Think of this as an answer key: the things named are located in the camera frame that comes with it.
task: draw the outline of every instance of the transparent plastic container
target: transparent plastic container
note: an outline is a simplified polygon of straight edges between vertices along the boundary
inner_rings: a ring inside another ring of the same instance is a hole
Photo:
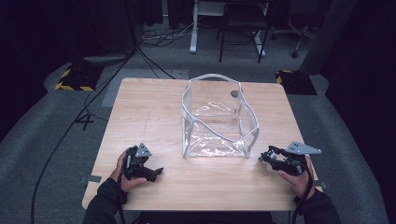
[[[259,136],[259,122],[241,83],[218,74],[189,81],[182,97],[186,157],[246,157]]]

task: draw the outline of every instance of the dark background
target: dark background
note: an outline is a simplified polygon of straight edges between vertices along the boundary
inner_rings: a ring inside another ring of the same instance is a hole
[[[0,141],[19,118],[47,93],[43,82],[53,70],[82,56],[110,53],[104,49],[104,43],[120,51],[134,44],[134,41],[128,42],[131,40],[128,35],[106,36],[114,33],[108,32],[106,29],[110,28],[104,25],[98,26],[102,18],[95,17],[93,11],[108,7],[100,7],[104,1],[76,2],[86,16],[85,21],[73,1],[60,1],[56,6],[51,1],[1,1]],[[97,8],[91,6],[92,2],[97,2]],[[138,11],[156,13],[143,13],[139,18],[149,23],[162,22],[161,16],[158,17],[161,1],[152,2],[153,5],[138,5],[142,8]],[[121,2],[118,4],[114,10],[122,6]],[[60,8],[64,17],[57,17],[60,16]],[[395,9],[394,1],[358,1],[321,71],[329,80],[326,95],[351,131],[380,185],[390,223],[396,222],[390,211],[394,198],[392,192],[396,187],[392,167],[396,137]],[[181,20],[181,16],[172,20]],[[123,27],[119,27],[119,32],[127,33],[128,21],[119,20],[123,21],[118,23]],[[62,21],[68,24],[60,26]],[[87,23],[105,42],[97,41],[92,31],[87,29]],[[72,29],[59,30],[68,26]],[[64,40],[65,36],[60,36],[63,32],[69,32],[69,42]]]

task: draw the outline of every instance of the wooden table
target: wooden table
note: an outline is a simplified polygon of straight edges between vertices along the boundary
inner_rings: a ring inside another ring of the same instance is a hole
[[[288,211],[294,193],[269,165],[258,161],[268,146],[303,142],[287,96],[278,84],[242,83],[260,135],[246,158],[182,158],[181,97],[188,80],[125,78],[114,104],[92,175],[104,182],[128,147],[144,143],[149,169],[163,173],[129,193],[125,210]],[[87,208],[101,183],[90,182]]]

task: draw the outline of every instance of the black curtain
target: black curtain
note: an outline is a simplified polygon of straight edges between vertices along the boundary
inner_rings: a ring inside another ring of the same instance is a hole
[[[47,93],[47,75],[67,62],[52,22],[37,1],[1,3],[0,141]]]
[[[143,21],[151,26],[155,23],[163,23],[163,6],[161,0],[143,0],[139,1],[143,8]]]
[[[177,29],[181,23],[190,25],[193,9],[194,0],[168,0],[169,26]]]
[[[381,188],[389,223],[396,146],[396,3],[358,1],[321,74],[326,96],[352,133]]]

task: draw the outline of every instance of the hand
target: hand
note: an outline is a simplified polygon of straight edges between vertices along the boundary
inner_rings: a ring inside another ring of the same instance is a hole
[[[122,163],[123,163],[123,160],[124,160],[124,158],[125,158],[125,155],[126,155],[126,152],[124,151],[124,152],[120,155],[119,160],[117,161],[117,167],[116,167],[116,169],[113,171],[113,173],[111,173],[110,178],[112,178],[112,179],[115,180],[116,182],[118,181],[119,174],[120,174],[120,170],[121,170]],[[138,185],[141,185],[141,184],[145,183],[146,181],[147,181],[147,179],[146,179],[146,178],[143,178],[143,177],[128,180],[128,179],[125,177],[125,175],[122,175],[122,177],[121,177],[121,189],[122,189],[122,191],[124,191],[124,192],[129,192],[129,190],[131,190],[132,188],[134,188],[134,187],[136,187],[136,186],[138,186]]]
[[[306,164],[307,168],[309,169],[309,172],[312,175],[312,161],[309,157],[305,157],[306,159]],[[288,181],[291,184],[291,187],[293,188],[294,192],[299,198],[302,198],[304,191],[306,190],[306,186],[308,185],[308,172],[304,171],[301,175],[289,175],[288,173],[279,170],[277,172],[283,179]],[[314,195],[315,193],[315,187],[312,185],[311,190],[308,193],[308,196],[306,199],[309,199]]]

